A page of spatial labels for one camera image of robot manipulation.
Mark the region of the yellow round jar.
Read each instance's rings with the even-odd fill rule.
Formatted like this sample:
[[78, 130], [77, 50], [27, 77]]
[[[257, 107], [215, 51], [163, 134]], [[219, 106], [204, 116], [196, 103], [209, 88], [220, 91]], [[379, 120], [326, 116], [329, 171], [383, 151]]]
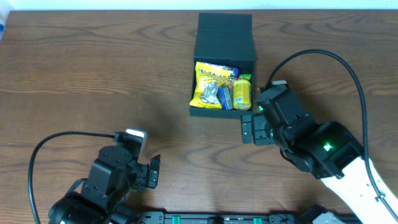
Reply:
[[251, 108], [251, 83], [246, 79], [233, 83], [233, 106], [236, 110], [247, 111]]

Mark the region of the small blue box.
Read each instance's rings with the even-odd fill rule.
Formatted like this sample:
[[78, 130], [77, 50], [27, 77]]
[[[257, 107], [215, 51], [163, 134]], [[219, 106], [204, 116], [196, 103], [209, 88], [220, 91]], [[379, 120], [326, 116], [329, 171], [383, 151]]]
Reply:
[[223, 110], [233, 109], [233, 100], [231, 98], [231, 94], [229, 92], [228, 87], [223, 86], [218, 88], [218, 99], [220, 101], [221, 108]]

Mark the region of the colourful Haribo gummy bag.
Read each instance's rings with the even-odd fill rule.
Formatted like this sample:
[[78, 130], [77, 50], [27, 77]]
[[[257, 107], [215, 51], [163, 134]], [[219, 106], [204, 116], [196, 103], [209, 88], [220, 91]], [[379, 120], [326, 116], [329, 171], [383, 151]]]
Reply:
[[248, 82], [251, 81], [251, 74], [240, 74], [239, 77], [234, 77], [234, 76], [229, 76], [226, 80], [226, 82], [224, 83], [224, 86], [228, 87], [228, 88], [232, 88], [233, 87], [233, 83], [235, 81], [238, 80], [247, 80]]

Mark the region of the dark blue chocolate bar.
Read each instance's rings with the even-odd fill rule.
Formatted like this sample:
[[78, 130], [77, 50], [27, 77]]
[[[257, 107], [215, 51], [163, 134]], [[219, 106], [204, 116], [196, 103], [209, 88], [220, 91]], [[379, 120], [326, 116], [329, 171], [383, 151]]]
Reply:
[[239, 77], [239, 69], [236, 67], [223, 66], [222, 69], [229, 72], [229, 77]]

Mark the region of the yellow sunflower seed bag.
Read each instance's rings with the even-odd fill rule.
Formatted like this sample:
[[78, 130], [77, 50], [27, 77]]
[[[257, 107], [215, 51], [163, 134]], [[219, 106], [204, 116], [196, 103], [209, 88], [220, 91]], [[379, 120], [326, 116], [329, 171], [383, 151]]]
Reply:
[[195, 64], [196, 87], [190, 106], [206, 109], [221, 109], [217, 97], [218, 88], [222, 87], [229, 77], [229, 72], [222, 65], [197, 61]]

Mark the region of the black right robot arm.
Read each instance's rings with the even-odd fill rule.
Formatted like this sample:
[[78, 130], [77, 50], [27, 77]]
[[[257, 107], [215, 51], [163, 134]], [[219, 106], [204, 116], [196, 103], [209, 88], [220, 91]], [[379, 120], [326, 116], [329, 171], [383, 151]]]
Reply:
[[317, 124], [308, 113], [291, 123], [249, 114], [241, 118], [243, 142], [279, 146], [282, 157], [337, 194], [362, 223], [397, 223], [397, 197], [369, 154], [340, 123]]

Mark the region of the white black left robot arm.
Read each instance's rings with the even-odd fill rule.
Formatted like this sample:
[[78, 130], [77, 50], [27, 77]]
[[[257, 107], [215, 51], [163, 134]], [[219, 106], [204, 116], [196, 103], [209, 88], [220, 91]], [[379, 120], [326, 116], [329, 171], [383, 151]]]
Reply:
[[139, 152], [121, 146], [105, 146], [91, 165], [86, 179], [70, 187], [49, 211], [50, 223], [139, 223], [141, 215], [131, 210], [125, 199], [130, 191], [155, 189], [160, 155], [150, 164], [137, 162]]

